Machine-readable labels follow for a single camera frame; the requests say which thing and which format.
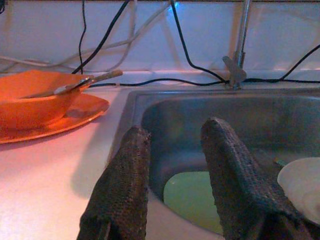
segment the spoon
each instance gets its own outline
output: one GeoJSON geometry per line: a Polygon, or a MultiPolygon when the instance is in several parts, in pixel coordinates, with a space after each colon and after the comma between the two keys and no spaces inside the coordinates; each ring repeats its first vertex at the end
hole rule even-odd
{"type": "Polygon", "coordinates": [[[114,71],[102,74],[100,76],[86,77],[84,79],[81,79],[79,82],[77,82],[75,84],[60,86],[53,91],[45,91],[45,92],[36,93],[36,94],[28,95],[28,96],[23,96],[23,97],[21,97],[21,99],[44,98],[44,97],[49,97],[49,96],[53,96],[53,95],[66,94],[68,92],[77,90],[79,88],[89,87],[91,84],[100,82],[102,80],[111,79],[111,78],[121,76],[122,74],[123,74],[123,72],[121,70],[114,70],[114,71]]]}

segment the black wire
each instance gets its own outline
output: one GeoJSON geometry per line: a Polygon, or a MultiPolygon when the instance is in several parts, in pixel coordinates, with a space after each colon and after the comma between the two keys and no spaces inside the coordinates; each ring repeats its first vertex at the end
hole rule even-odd
{"type": "Polygon", "coordinates": [[[154,82],[163,82],[163,81],[174,81],[174,82],[180,82],[184,84],[191,84],[195,86],[200,86],[200,87],[205,87],[205,86],[212,86],[212,85],[217,85],[217,84],[222,84],[222,81],[214,81],[214,82],[209,82],[209,83],[198,83],[198,82],[193,82],[193,81],[187,81],[183,79],[178,79],[178,78],[156,78],[148,81],[143,81],[143,82],[138,82],[138,83],[114,83],[114,82],[108,82],[108,83],[99,83],[99,84],[94,84],[91,85],[90,88],[95,88],[95,87],[102,87],[102,86],[122,86],[122,87],[139,87],[147,84],[151,84],[154,82]]]}
{"type": "Polygon", "coordinates": [[[278,82],[288,82],[288,83],[299,83],[299,84],[320,84],[320,81],[306,81],[306,80],[294,80],[285,79],[288,77],[304,60],[307,59],[311,54],[320,49],[320,44],[310,50],[305,54],[285,75],[280,78],[273,79],[263,79],[263,78],[247,78],[244,82],[246,83],[278,83],[278,82]]]}
{"type": "Polygon", "coordinates": [[[110,35],[110,32],[112,30],[112,28],[114,27],[116,21],[118,20],[118,18],[120,17],[120,15],[122,14],[122,12],[125,10],[126,6],[128,5],[128,3],[130,2],[130,0],[125,0],[125,2],[121,5],[120,9],[118,10],[118,12],[116,13],[116,15],[114,16],[112,22],[110,23],[105,35],[103,36],[102,40],[100,41],[99,45],[96,47],[96,49],[94,50],[94,52],[80,65],[78,66],[72,73],[76,74],[77,72],[79,72],[79,70],[81,68],[83,68],[85,65],[87,65],[96,55],[97,53],[100,51],[100,49],[102,48],[102,46],[104,45],[104,43],[106,42],[107,38],[110,35]]]}
{"type": "Polygon", "coordinates": [[[192,61],[190,60],[190,57],[189,57],[189,53],[188,53],[188,49],[187,49],[187,46],[186,46],[186,43],[185,43],[185,40],[184,40],[184,36],[182,34],[182,30],[181,30],[181,27],[180,27],[180,23],[179,23],[179,19],[178,19],[178,15],[177,15],[177,11],[176,11],[176,7],[175,7],[175,1],[174,0],[170,0],[171,2],[171,7],[172,7],[172,12],[173,12],[173,15],[174,15],[174,20],[175,20],[175,23],[176,23],[176,27],[178,29],[178,32],[179,32],[179,36],[180,36],[180,40],[181,40],[181,43],[182,43],[182,46],[183,46],[183,50],[184,50],[184,54],[185,54],[185,57],[186,57],[186,60],[188,61],[189,65],[194,68],[194,69],[198,69],[198,70],[202,70],[206,73],[209,73],[213,76],[215,76],[216,78],[218,78],[222,83],[228,83],[229,81],[226,81],[223,77],[221,77],[220,75],[218,75],[217,73],[213,72],[213,71],[210,71],[208,69],[205,69],[203,67],[200,67],[200,66],[196,66],[192,63],[192,61]]]}
{"type": "Polygon", "coordinates": [[[0,14],[6,10],[6,0],[0,0],[0,14]]]}
{"type": "Polygon", "coordinates": [[[82,54],[81,54],[81,44],[82,41],[84,39],[85,33],[87,31],[87,22],[86,22],[86,13],[85,13],[85,1],[86,0],[82,0],[82,18],[83,18],[83,32],[81,34],[80,37],[80,41],[79,41],[79,58],[80,58],[80,70],[81,70],[81,74],[84,74],[84,68],[82,67],[83,65],[83,61],[82,61],[82,54]]]}
{"type": "Polygon", "coordinates": [[[311,54],[313,54],[315,51],[317,51],[320,48],[320,44],[313,48],[311,51],[309,51],[306,55],[303,56],[285,75],[280,77],[281,80],[284,80],[290,73],[292,73],[307,57],[309,57],[311,54]]]}

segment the stainless steel sink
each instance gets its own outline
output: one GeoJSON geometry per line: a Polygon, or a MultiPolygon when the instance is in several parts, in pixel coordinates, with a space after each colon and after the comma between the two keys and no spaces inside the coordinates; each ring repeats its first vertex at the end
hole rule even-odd
{"type": "Polygon", "coordinates": [[[212,116],[228,121],[266,168],[274,160],[320,156],[320,89],[132,92],[112,150],[131,126],[152,134],[147,239],[222,238],[163,204],[164,187],[172,176],[206,171],[200,129],[212,116]]]}

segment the white cable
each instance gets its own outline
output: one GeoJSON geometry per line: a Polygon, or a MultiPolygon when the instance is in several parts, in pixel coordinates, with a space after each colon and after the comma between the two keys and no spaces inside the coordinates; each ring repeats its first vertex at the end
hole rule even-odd
{"type": "Polygon", "coordinates": [[[14,63],[11,63],[9,64],[8,66],[5,66],[4,68],[2,68],[0,70],[0,73],[5,73],[7,72],[9,69],[13,68],[15,65],[17,65],[18,63],[17,62],[14,62],[14,63]]]}
{"type": "MultiPolygon", "coordinates": [[[[157,16],[159,16],[162,12],[164,12],[169,6],[170,6],[170,2],[167,2],[162,8],[160,8],[158,11],[156,11],[154,14],[152,14],[145,21],[145,23],[136,31],[136,33],[132,37],[130,37],[129,39],[108,44],[106,46],[103,46],[101,49],[102,50],[106,50],[106,49],[110,49],[110,48],[119,47],[119,46],[122,46],[122,45],[131,44],[148,27],[148,25],[157,16]]],[[[90,55],[95,49],[96,48],[93,47],[93,48],[89,48],[87,50],[82,51],[82,56],[90,55]]],[[[79,57],[79,54],[76,53],[76,54],[74,54],[72,56],[69,56],[68,58],[66,58],[66,59],[64,59],[64,60],[62,60],[62,61],[60,61],[58,63],[46,63],[46,62],[36,61],[36,60],[20,60],[20,59],[16,59],[16,58],[13,58],[13,57],[1,56],[1,55],[0,55],[0,60],[6,60],[6,61],[14,62],[14,63],[17,63],[17,64],[24,64],[24,65],[29,65],[29,66],[41,67],[41,68],[53,68],[53,67],[62,66],[62,67],[65,67],[65,68],[74,69],[74,67],[66,66],[64,64],[69,62],[70,60],[72,60],[74,58],[78,58],[78,57],[79,57]]],[[[102,71],[96,70],[94,72],[104,72],[104,71],[106,71],[106,70],[102,70],[102,71]]]]}

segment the white tile backsplash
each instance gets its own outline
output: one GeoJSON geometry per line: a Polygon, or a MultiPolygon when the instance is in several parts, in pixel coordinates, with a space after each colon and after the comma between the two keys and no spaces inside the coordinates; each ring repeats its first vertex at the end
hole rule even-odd
{"type": "MultiPolygon", "coordinates": [[[[99,43],[121,4],[115,1],[86,3],[87,33],[82,49],[99,43]]],[[[137,28],[164,4],[139,1],[137,28]]],[[[223,70],[222,57],[232,56],[235,50],[241,3],[179,2],[176,8],[192,61],[205,68],[223,70]]],[[[132,9],[128,6],[124,11],[107,43],[128,37],[132,9]]],[[[81,1],[9,1],[6,11],[0,15],[0,55],[57,62],[78,51],[82,30],[81,1]]],[[[244,68],[247,71],[285,71],[318,44],[320,2],[254,2],[244,68]]],[[[87,69],[111,67],[121,58],[124,49],[121,46],[104,51],[87,65],[87,69]]],[[[8,62],[0,61],[0,69],[6,64],[8,62]]],[[[78,64],[79,59],[75,58],[68,65],[76,67],[78,64]]],[[[190,70],[171,9],[136,39],[121,69],[190,70]]],[[[320,51],[308,58],[300,69],[320,70],[320,51]]]]}

